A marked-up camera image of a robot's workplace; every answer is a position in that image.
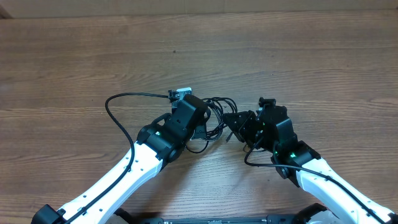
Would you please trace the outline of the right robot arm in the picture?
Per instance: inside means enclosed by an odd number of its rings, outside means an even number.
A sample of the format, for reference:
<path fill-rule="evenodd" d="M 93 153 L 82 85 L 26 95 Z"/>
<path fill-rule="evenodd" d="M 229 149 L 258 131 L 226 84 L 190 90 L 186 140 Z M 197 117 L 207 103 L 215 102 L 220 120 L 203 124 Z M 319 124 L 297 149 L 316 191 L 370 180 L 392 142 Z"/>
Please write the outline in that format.
<path fill-rule="evenodd" d="M 342 223 L 397 223 L 396 213 L 356 190 L 317 151 L 298 140 L 287 108 L 275 99 L 260 98 L 257 111 L 226 113 L 223 120 L 251 150 L 271 152 L 268 167 L 319 199 Z"/>

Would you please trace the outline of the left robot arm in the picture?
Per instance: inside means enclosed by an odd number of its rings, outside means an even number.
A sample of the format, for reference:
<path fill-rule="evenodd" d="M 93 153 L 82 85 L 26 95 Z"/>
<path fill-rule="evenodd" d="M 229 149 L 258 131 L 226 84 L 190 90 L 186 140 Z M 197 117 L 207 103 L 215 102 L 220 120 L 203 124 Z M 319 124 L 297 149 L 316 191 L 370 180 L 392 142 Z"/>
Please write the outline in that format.
<path fill-rule="evenodd" d="M 144 126 L 124 158 L 97 183 L 58 210 L 44 205 L 32 223 L 106 223 L 141 185 L 181 155 L 207 109 L 203 100 L 185 95 L 173 113 Z"/>

